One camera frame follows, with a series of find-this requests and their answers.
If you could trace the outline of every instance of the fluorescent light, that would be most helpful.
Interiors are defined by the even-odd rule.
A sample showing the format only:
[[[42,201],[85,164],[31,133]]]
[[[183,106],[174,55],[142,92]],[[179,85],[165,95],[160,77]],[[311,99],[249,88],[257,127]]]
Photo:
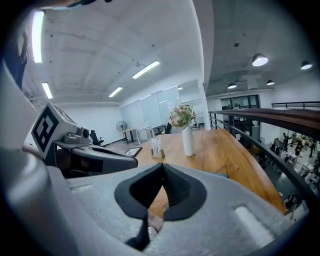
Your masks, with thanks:
[[[169,89],[175,88],[175,87],[177,87],[177,86],[176,86],[176,85],[175,85],[175,86],[171,86],[171,87],[169,87],[169,88],[163,89],[162,91],[166,91],[166,90],[169,90]]]
[[[147,95],[147,96],[144,96],[144,97],[140,98],[139,100],[143,100],[143,99],[145,99],[145,98],[148,98],[149,96],[151,96],[151,94],[149,94],[149,95]]]
[[[48,99],[52,99],[53,97],[52,97],[52,94],[50,92],[48,83],[47,82],[43,82],[42,83],[42,87],[43,87],[44,92],[45,92],[46,96],[48,97]]]
[[[43,11],[36,11],[33,15],[32,21],[32,52],[33,59],[35,63],[41,63],[41,30],[42,30],[42,22],[44,20],[45,13]]]
[[[113,97],[113,96],[115,96],[118,92],[120,92],[122,90],[122,87],[118,87],[117,89],[115,89],[114,91],[113,91],[113,93],[111,93],[110,95],[109,95],[109,97],[111,98],[111,97]]]
[[[149,66],[146,66],[144,69],[142,69],[141,71],[139,71],[138,73],[136,73],[133,78],[136,79],[138,77],[140,77],[142,74],[146,73],[148,70],[152,69],[153,67],[159,65],[160,62],[159,61],[155,61],[154,63],[150,64]]]

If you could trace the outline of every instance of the black chair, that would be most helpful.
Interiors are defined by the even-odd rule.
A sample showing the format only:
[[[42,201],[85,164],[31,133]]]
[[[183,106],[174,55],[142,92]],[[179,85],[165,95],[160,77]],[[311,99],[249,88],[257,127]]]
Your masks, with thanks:
[[[165,127],[164,127],[164,134],[170,134],[171,133],[171,124],[168,123]],[[161,135],[162,131],[159,130],[159,132],[157,132],[155,135]]]
[[[95,130],[91,130],[90,138],[92,139],[93,145],[95,145],[95,146],[100,146],[101,143],[104,142],[104,140],[101,139],[102,137],[99,137],[100,140],[98,140]]]

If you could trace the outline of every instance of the flower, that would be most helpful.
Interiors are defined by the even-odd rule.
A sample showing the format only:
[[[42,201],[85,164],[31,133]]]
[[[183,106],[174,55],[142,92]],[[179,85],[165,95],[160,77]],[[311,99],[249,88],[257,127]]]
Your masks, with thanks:
[[[196,118],[196,113],[189,106],[179,105],[171,113],[169,124],[173,127],[182,127],[185,129],[189,123]]]

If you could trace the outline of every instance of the ceiling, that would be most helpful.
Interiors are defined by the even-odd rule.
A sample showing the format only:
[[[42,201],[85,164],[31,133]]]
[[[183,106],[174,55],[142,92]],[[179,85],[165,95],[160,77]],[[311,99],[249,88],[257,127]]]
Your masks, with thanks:
[[[275,87],[317,68],[316,54],[300,25],[273,1],[213,0],[214,46],[207,96],[228,93],[228,84],[243,81],[243,75],[258,75],[259,89]],[[252,57],[262,53],[263,66],[252,66]],[[313,63],[300,70],[303,60]],[[267,80],[275,82],[267,86]],[[248,90],[237,83],[229,92]]]
[[[42,63],[34,63],[31,13],[22,90],[34,105],[48,101],[43,82],[48,82],[53,103],[122,102],[163,77],[198,69],[191,15],[191,0],[97,0],[72,9],[47,9]],[[160,65],[132,78],[155,60]],[[117,87],[123,90],[108,97]]]

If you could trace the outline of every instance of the curved wooden desk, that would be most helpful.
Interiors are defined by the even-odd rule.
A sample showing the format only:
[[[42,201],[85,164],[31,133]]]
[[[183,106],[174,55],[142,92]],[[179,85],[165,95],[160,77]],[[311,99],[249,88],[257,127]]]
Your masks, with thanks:
[[[274,185],[255,158],[225,129],[202,130],[193,132],[195,155],[186,156],[182,134],[158,135],[161,138],[164,158],[151,157],[151,141],[142,144],[138,153],[138,166],[155,163],[168,163],[201,171],[215,173],[223,166],[220,173],[228,174],[229,178],[242,184],[247,189],[285,213],[282,200]],[[165,206],[168,204],[167,194],[162,187],[149,210],[163,217]]]

